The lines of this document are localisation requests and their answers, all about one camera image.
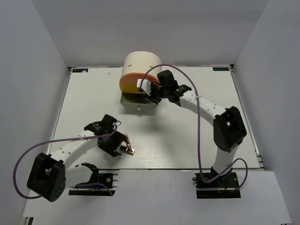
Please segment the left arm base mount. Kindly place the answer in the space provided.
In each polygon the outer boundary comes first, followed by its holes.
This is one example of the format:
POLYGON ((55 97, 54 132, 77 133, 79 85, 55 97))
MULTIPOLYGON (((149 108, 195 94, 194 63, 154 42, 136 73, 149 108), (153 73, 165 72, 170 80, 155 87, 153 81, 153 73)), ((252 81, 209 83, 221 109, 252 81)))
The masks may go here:
POLYGON ((117 189, 119 170, 100 170, 95 182, 89 181, 70 187, 68 195, 73 196, 113 196, 117 189))

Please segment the round beige orange organizer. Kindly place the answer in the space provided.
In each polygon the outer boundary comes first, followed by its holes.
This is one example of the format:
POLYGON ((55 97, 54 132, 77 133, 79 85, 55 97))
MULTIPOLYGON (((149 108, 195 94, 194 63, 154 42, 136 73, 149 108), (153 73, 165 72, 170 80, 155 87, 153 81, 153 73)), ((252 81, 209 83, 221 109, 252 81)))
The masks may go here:
POLYGON ((119 81, 120 103, 127 110, 149 111, 157 107, 147 99, 152 82, 158 83, 157 74, 161 72, 161 59, 154 53, 136 51, 128 54, 124 60, 119 81))

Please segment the black gold lipstick case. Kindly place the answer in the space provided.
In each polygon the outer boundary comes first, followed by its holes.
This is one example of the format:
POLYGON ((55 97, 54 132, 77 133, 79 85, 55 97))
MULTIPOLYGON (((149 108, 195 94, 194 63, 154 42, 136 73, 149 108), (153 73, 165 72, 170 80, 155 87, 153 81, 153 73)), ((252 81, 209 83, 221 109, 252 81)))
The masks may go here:
POLYGON ((133 155, 134 152, 135 152, 134 149, 132 149, 132 148, 130 148, 130 147, 128 147, 128 146, 120 146, 120 150, 121 150, 122 152, 125 152, 125 153, 130 154, 130 155, 133 155))

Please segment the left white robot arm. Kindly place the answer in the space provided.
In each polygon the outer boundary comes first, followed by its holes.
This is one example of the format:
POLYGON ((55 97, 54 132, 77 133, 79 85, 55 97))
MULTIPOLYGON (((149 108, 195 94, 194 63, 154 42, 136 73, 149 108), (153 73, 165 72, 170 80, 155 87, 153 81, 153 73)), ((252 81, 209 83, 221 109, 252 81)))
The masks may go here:
POLYGON ((73 163, 95 147, 113 157, 120 156, 117 149, 130 142, 125 134, 117 131, 120 121, 106 114, 101 121, 83 128, 76 138, 66 139, 67 144, 49 154, 36 156, 27 187, 50 202, 56 201, 67 188, 93 188, 107 185, 99 180, 99 168, 94 164, 73 163))

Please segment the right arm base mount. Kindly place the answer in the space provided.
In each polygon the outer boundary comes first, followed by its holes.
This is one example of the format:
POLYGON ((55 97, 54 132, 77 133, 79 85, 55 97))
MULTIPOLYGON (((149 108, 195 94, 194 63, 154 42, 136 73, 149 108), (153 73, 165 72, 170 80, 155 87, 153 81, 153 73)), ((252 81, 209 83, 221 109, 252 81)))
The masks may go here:
POLYGON ((197 199, 238 199, 241 198, 239 181, 237 174, 232 172, 224 179, 218 179, 210 183, 205 183, 200 177, 200 173, 195 173, 192 179, 195 183, 197 199))

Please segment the rose gold lipstick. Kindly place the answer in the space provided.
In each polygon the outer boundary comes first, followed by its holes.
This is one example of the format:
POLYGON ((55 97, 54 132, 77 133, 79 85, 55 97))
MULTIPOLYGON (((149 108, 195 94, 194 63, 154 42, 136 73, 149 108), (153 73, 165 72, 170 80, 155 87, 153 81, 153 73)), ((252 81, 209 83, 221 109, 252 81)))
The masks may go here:
POLYGON ((127 134, 124 134, 124 135, 125 135, 126 138, 127 138, 127 146, 128 146, 128 147, 131 147, 131 143, 130 143, 130 140, 129 140, 128 135, 127 135, 127 134))

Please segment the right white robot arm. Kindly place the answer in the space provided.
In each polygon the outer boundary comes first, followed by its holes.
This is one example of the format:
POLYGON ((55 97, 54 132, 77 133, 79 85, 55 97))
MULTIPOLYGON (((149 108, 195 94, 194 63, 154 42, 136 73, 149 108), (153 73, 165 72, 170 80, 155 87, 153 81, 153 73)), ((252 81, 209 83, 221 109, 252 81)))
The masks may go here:
POLYGON ((212 125, 213 140, 217 146, 216 158, 210 176, 205 178, 203 172, 199 175, 203 183, 224 186, 229 181, 228 175, 236 162, 236 150, 247 135, 239 109, 235 106, 224 108, 204 99, 194 85, 178 85, 169 70, 160 72, 157 78, 158 82, 142 78, 136 86, 140 92, 146 93, 148 100, 158 104, 162 99, 168 99, 169 102, 194 112, 198 122, 204 119, 212 125))

